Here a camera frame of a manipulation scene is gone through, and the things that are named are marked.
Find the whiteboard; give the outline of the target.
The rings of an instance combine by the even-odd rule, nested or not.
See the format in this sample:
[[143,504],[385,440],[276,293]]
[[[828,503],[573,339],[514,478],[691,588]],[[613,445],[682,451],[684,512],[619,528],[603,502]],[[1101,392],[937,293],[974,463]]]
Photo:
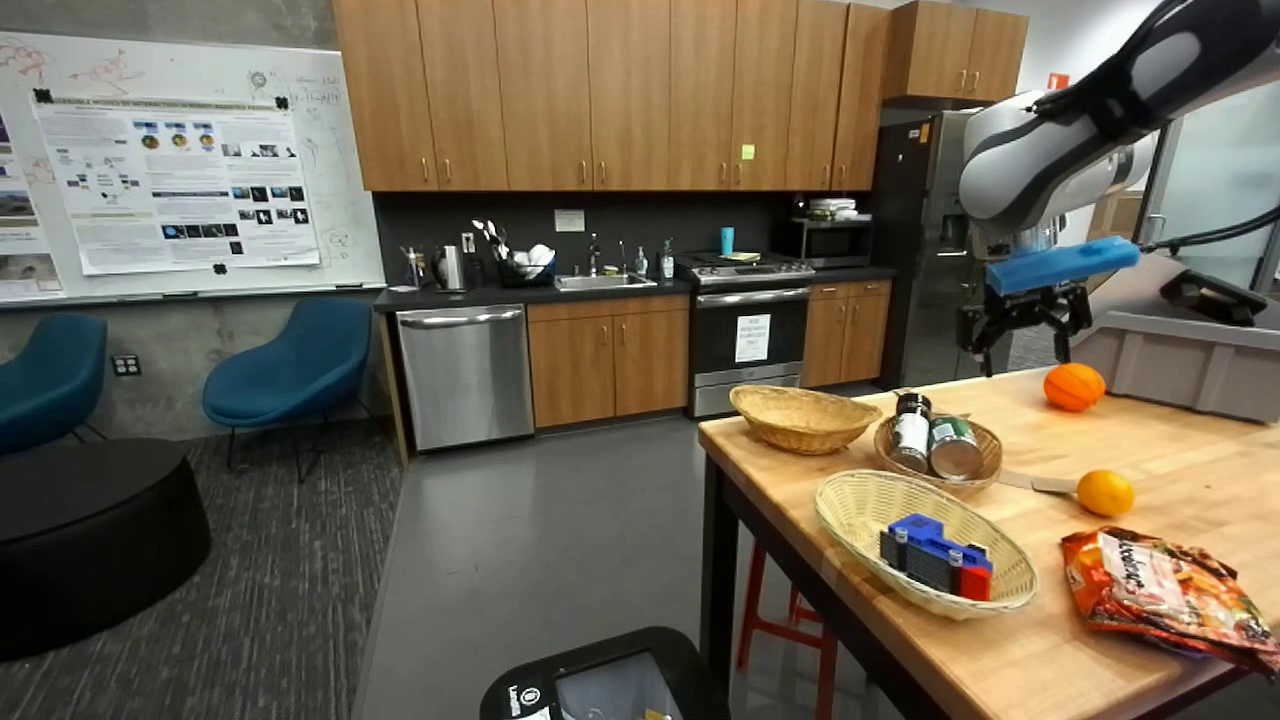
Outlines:
[[[320,261],[314,266],[86,275],[32,110],[33,91],[70,97],[291,102]],[[32,35],[0,29],[0,111],[29,184],[64,295],[15,304],[129,302],[376,290],[385,284],[339,53]]]

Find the partial poster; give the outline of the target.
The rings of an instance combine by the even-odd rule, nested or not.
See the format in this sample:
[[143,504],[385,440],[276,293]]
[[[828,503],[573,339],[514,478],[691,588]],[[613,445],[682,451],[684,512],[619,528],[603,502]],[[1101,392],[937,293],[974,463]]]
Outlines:
[[0,111],[0,304],[64,295],[29,179],[29,168]]

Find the small brown wicker basket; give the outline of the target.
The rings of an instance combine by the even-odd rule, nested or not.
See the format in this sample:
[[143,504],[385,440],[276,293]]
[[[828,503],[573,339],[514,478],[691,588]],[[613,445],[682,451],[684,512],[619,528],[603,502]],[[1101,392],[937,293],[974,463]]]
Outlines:
[[955,415],[950,413],[934,415],[932,423],[937,424],[940,421],[945,421],[952,427],[959,424],[963,429],[968,429],[970,432],[973,442],[964,446],[972,446],[972,455],[980,459],[980,464],[973,468],[973,473],[969,473],[964,478],[946,477],[938,475],[932,465],[929,465],[925,471],[916,471],[914,468],[899,462],[891,456],[893,447],[893,419],[883,420],[876,428],[876,436],[873,439],[876,460],[879,464],[879,468],[886,471],[897,473],[899,475],[909,477],[914,480],[925,482],[927,484],[950,493],[956,498],[972,498],[992,486],[1000,478],[1004,460],[1004,446],[1000,438],[991,429],[983,427],[980,423],[973,421],[965,415]]

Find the blue lounge chair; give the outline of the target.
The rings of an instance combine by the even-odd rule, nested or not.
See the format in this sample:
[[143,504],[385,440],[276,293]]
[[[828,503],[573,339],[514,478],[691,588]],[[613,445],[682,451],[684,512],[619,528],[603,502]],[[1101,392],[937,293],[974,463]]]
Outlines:
[[41,319],[22,351],[0,364],[0,456],[73,436],[99,406],[106,364],[104,319]]
[[227,469],[237,470],[236,433],[259,430],[357,404],[366,416],[365,373],[372,338],[372,309],[355,299],[298,301],[283,329],[264,345],[220,361],[207,375],[202,410],[229,430]]

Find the wooden base cabinet under sink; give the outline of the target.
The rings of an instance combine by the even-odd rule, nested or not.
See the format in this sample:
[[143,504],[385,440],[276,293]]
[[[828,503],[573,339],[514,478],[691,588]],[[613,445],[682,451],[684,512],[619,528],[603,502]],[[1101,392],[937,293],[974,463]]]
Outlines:
[[687,406],[687,295],[532,304],[527,318],[536,429]]

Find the pale oval wicker basket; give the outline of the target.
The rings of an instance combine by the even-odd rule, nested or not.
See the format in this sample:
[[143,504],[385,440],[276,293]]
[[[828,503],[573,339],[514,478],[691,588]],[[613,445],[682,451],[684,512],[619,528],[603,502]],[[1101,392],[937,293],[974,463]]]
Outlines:
[[[818,486],[814,502],[822,525],[842,547],[874,577],[928,612],[952,620],[992,618],[1024,609],[1039,593],[1041,582],[1030,557],[1012,537],[969,503],[923,480],[867,469],[841,471]],[[942,521],[950,539],[987,550],[988,559],[995,561],[989,600],[965,600],[932,589],[881,559],[881,532],[911,512]]]

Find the sink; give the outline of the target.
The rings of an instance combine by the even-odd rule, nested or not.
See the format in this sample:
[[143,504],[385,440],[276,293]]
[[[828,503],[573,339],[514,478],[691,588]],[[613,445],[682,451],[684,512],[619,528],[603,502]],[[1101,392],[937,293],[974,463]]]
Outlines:
[[643,290],[657,287],[657,281],[650,281],[635,273],[614,275],[558,275],[554,287],[559,292],[598,292],[613,290]]

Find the black dish rack with dishes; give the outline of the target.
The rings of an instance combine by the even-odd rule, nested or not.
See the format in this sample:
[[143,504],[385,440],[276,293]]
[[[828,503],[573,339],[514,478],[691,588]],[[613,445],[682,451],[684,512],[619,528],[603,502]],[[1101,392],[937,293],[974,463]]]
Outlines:
[[556,282],[556,250],[536,243],[530,250],[516,250],[509,233],[492,220],[472,219],[481,240],[476,246],[481,278],[486,284],[504,290],[549,287]]

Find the large research poster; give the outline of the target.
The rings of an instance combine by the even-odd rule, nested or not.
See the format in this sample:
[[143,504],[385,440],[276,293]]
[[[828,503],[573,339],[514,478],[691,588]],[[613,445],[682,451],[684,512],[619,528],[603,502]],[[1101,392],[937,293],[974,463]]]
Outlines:
[[288,97],[264,104],[33,91],[86,275],[320,261]]

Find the white paper notice on oven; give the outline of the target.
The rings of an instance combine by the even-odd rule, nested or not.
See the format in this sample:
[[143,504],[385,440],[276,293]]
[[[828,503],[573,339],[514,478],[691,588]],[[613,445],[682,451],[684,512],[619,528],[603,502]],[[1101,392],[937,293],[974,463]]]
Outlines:
[[763,363],[769,357],[771,322],[771,314],[736,318],[733,337],[733,361],[736,364]]

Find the microwave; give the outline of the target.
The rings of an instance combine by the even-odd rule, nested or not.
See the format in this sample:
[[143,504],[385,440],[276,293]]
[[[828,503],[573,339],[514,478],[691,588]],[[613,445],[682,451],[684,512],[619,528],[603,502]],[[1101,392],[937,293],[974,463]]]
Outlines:
[[796,258],[815,270],[869,266],[874,223],[870,217],[851,220],[794,218],[773,240],[773,250]]

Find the green labelled tin can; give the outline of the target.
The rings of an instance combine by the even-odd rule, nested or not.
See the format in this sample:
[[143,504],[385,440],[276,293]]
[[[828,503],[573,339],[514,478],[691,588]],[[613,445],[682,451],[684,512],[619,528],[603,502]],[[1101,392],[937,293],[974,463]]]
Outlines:
[[977,436],[964,416],[933,416],[929,442],[929,462],[937,477],[970,480],[983,466]]

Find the stainless steel dishwasher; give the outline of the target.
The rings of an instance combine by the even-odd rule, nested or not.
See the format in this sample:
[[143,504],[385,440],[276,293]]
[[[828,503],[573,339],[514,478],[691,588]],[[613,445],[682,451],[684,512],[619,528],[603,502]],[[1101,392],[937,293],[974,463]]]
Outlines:
[[412,450],[534,436],[525,305],[410,310],[394,319]]

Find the blue and red toy block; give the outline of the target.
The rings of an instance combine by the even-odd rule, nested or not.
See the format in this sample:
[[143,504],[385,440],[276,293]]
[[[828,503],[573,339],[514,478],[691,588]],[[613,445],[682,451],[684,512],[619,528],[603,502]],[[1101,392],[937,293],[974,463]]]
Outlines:
[[960,544],[943,523],[914,512],[879,532],[879,557],[905,577],[946,594],[992,600],[995,565],[986,547]]

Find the stainless steel refrigerator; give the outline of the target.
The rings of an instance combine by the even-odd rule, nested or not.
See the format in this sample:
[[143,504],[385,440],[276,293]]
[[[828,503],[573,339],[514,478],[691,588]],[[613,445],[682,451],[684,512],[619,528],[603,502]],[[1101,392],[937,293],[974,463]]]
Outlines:
[[957,197],[970,110],[879,128],[873,263],[893,270],[879,380],[893,388],[979,375],[957,346],[957,314],[982,299],[980,264]]

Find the wooden cabinet above refrigerator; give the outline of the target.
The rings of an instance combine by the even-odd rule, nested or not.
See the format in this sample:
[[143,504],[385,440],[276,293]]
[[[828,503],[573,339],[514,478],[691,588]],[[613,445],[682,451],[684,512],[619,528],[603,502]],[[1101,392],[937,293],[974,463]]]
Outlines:
[[1016,94],[1030,18],[936,0],[888,13],[881,97],[998,102]]

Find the narrow wooden base cabinet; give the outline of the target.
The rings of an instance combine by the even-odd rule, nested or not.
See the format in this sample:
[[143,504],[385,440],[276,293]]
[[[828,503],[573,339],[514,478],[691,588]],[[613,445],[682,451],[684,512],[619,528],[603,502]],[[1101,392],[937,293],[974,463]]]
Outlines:
[[893,282],[812,286],[800,386],[815,388],[881,375]]

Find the black trash bin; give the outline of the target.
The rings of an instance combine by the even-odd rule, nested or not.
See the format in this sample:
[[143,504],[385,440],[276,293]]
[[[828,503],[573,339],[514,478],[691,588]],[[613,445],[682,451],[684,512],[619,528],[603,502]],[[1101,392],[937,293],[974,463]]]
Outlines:
[[732,720],[698,647],[644,626],[518,665],[480,701],[479,720]]

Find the can with black lid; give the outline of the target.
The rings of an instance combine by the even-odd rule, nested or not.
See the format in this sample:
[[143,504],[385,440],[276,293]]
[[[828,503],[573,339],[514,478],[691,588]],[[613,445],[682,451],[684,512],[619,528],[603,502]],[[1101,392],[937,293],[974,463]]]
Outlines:
[[932,404],[918,392],[901,393],[890,430],[888,456],[899,465],[916,473],[928,473]]

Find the row of wooden wall cabinets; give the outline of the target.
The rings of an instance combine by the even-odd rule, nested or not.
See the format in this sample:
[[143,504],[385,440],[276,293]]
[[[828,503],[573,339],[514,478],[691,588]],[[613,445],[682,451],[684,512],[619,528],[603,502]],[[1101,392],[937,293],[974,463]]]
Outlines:
[[[333,0],[372,192],[867,190],[888,13]],[[755,159],[740,160],[744,143]]]

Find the black round ottoman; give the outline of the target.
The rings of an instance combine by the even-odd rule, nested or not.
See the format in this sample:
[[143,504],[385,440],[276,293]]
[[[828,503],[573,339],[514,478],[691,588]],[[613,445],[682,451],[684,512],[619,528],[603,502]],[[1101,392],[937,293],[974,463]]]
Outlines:
[[196,574],[211,544],[177,442],[111,439],[0,459],[0,664],[154,606]]

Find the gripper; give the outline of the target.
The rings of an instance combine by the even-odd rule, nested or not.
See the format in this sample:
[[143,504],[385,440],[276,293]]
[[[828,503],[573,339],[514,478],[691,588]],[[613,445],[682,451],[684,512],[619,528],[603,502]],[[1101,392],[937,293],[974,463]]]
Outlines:
[[1010,332],[1038,325],[1052,331],[1059,364],[1073,361],[1071,341],[1093,324],[1089,293],[1084,284],[1056,284],[1019,293],[1000,293],[986,286],[986,306],[969,305],[957,311],[957,346],[975,360],[980,374],[992,377],[995,346]]

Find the grey plastic bin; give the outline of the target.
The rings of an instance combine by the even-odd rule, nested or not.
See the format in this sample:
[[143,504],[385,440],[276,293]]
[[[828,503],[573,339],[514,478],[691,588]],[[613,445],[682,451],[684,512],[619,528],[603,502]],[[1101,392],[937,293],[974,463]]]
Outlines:
[[1280,299],[1256,327],[1221,325],[1160,296],[1184,264],[1153,254],[1091,292],[1093,324],[1071,360],[1111,395],[1256,423],[1280,421]]

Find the empty brown wicker basket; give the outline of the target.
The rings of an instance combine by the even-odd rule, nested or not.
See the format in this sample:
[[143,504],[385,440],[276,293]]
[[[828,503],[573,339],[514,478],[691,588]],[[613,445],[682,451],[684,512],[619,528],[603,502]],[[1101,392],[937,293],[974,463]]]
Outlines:
[[846,448],[884,416],[869,404],[796,387],[739,386],[730,402],[759,441],[806,456]]

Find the black device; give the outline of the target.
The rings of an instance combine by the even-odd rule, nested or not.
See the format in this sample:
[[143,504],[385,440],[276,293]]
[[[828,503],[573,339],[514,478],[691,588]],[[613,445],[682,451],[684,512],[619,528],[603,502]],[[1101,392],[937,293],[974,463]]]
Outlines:
[[1185,269],[1160,287],[1160,296],[1210,322],[1233,327],[1256,327],[1270,299],[1252,290]]

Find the red stool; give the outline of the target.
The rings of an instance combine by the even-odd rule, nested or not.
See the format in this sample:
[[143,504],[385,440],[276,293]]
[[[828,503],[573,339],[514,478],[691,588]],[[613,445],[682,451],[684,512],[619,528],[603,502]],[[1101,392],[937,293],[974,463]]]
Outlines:
[[758,633],[817,650],[815,720],[833,720],[838,639],[823,618],[805,605],[796,585],[790,587],[787,615],[783,621],[776,623],[760,615],[765,560],[765,551],[759,543],[753,543],[735,667],[737,670],[748,667],[753,641]]

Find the orange snack bag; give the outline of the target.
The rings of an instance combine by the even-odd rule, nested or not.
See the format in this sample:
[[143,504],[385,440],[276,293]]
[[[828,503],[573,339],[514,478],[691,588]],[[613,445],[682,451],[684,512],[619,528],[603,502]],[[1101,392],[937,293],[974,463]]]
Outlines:
[[1137,635],[1280,680],[1280,637],[1236,571],[1204,550],[1121,527],[1073,533],[1060,547],[1074,605],[1089,629]]

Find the stainless steel stove range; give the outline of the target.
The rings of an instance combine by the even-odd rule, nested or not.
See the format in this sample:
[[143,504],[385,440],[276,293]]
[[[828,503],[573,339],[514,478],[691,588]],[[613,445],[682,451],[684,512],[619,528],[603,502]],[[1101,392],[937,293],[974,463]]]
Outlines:
[[815,270],[773,252],[750,260],[681,252],[675,274],[692,291],[689,329],[691,419],[733,411],[739,386],[796,387]]

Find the smooth orange fruit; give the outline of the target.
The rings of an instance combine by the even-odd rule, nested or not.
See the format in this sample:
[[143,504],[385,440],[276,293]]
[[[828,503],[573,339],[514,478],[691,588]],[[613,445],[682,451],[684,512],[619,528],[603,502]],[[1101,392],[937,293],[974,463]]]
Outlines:
[[1078,503],[1101,518],[1119,518],[1129,512],[1137,501],[1133,483],[1110,470],[1093,470],[1082,475],[1075,487]]

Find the ribbed orange ball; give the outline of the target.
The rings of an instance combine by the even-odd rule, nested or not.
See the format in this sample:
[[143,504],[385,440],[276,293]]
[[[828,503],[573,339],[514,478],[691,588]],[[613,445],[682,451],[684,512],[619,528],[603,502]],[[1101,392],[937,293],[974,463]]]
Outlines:
[[1050,406],[1066,413],[1084,413],[1106,396],[1103,377],[1082,363],[1064,363],[1046,374],[1043,392]]

